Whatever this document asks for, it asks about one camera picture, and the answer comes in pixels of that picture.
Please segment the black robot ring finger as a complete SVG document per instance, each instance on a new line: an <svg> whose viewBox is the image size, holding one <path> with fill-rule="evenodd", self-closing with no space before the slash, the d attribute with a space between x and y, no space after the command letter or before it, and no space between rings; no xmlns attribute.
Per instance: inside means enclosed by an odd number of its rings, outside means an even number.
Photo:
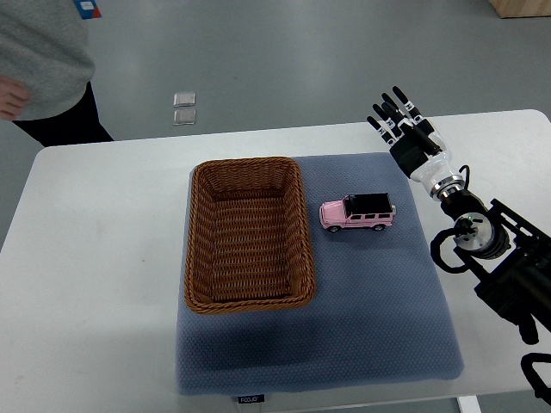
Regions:
<svg viewBox="0 0 551 413"><path fill-rule="evenodd" d="M388 119L387 115L385 114L385 112L383 111L382 109L382 104L373 104L372 105L372 109L374 110L374 112L379 116L379 118L381 119L381 121L385 124L385 128L388 130L388 131L391 131L393 132L397 137L403 137L405 135L405 133L401 130L400 128L400 125L398 128L395 128L395 129L391 129L387 123L386 123L386 120Z"/></svg>

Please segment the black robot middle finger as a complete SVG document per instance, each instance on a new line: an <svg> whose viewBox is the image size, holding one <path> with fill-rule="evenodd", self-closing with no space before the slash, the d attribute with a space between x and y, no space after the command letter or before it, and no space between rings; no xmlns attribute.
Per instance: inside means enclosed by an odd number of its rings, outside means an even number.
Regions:
<svg viewBox="0 0 551 413"><path fill-rule="evenodd" d="M391 129L398 128L399 125L411 125L410 119L387 93L382 93L381 97L383 99L382 109L388 117L386 123Z"/></svg>

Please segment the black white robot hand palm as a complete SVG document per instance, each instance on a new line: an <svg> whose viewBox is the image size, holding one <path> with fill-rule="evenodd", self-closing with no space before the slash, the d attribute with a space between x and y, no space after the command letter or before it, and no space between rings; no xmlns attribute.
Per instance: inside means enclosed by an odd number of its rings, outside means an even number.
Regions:
<svg viewBox="0 0 551 413"><path fill-rule="evenodd" d="M441 147L437 155L422 155L411 141L412 126L418 126ZM421 126L400 125L405 133L390 146L390 154L400 170L411 180L421 183L432 199L444 199L461 190L461 173L450 164L451 152L440 133L433 125L423 119Z"/></svg>

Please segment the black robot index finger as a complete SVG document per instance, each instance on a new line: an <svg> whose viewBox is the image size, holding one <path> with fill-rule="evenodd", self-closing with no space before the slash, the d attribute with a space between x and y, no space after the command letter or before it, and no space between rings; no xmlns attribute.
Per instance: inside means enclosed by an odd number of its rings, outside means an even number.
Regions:
<svg viewBox="0 0 551 413"><path fill-rule="evenodd" d="M419 124L422 121L422 115L418 108L412 103L412 101L398 86L393 86L393 93L400 100L412 121L415 124Z"/></svg>

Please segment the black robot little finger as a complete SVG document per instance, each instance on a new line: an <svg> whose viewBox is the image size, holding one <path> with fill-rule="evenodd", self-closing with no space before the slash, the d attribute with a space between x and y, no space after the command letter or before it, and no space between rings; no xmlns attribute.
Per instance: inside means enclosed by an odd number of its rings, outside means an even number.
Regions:
<svg viewBox="0 0 551 413"><path fill-rule="evenodd" d="M369 125L371 125L379 133L379 135L387 145L394 145L397 142L397 136L393 132L388 131L373 116L369 115L366 120Z"/></svg>

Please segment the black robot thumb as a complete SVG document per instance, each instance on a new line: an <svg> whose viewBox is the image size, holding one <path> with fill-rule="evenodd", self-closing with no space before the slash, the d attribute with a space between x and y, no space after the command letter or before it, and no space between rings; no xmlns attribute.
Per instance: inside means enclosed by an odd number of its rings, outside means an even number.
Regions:
<svg viewBox="0 0 551 413"><path fill-rule="evenodd" d="M412 126L410 135L412 143L422 155L437 155L441 152L441 147L418 126Z"/></svg>

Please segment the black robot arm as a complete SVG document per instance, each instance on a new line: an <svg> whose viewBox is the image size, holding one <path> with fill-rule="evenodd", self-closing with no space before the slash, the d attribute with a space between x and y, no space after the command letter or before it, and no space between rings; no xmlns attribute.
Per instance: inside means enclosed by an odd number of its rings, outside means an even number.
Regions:
<svg viewBox="0 0 551 413"><path fill-rule="evenodd" d="M404 175L454 222L431 241L433 262L449 274L472 272L477 296L525 343L538 343L536 326L550 325L550 237L499 200L485 206L468 188L469 167L452 167L440 133L399 87L381 97L368 123Z"/></svg>

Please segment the person's bare hand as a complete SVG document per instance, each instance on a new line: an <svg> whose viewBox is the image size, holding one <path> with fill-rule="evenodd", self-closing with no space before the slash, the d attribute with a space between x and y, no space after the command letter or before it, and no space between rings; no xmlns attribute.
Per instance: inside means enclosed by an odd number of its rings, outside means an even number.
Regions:
<svg viewBox="0 0 551 413"><path fill-rule="evenodd" d="M21 82L1 76L0 113L2 120L16 120L24 112L30 98L28 88Z"/></svg>

